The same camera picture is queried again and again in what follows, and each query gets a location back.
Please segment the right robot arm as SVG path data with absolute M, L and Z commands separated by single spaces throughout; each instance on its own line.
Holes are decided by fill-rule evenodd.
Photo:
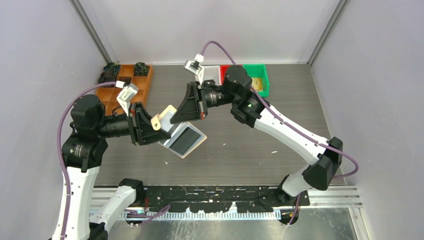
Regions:
M 203 120 L 209 108 L 230 104 L 230 113 L 239 123 L 274 137 L 305 160 L 305 167 L 279 184 L 275 198 L 281 204 L 291 205 L 302 192 L 312 188 L 327 190 L 341 165 L 342 141 L 314 136 L 290 119 L 284 119 L 282 113 L 255 91 L 252 82 L 240 65 L 226 70 L 222 85 L 215 85 L 214 81 L 190 82 L 170 122 Z

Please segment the black card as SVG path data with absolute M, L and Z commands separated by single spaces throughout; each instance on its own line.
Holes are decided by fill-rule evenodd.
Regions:
M 182 134 L 170 145 L 170 149 L 177 154 L 185 155 L 186 152 L 192 148 L 201 135 L 190 127 L 187 127 Z

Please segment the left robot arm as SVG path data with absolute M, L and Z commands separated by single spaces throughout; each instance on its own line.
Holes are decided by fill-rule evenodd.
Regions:
M 79 96 L 67 108 L 72 132 L 58 144 L 63 174 L 61 207 L 54 240 L 105 240 L 126 210 L 147 201 L 142 181 L 123 179 L 108 202 L 90 215 L 94 183 L 108 147 L 108 138 L 129 136 L 134 145 L 149 145 L 171 135 L 151 122 L 142 103 L 132 103 L 129 114 L 106 115 L 105 105 L 94 94 Z

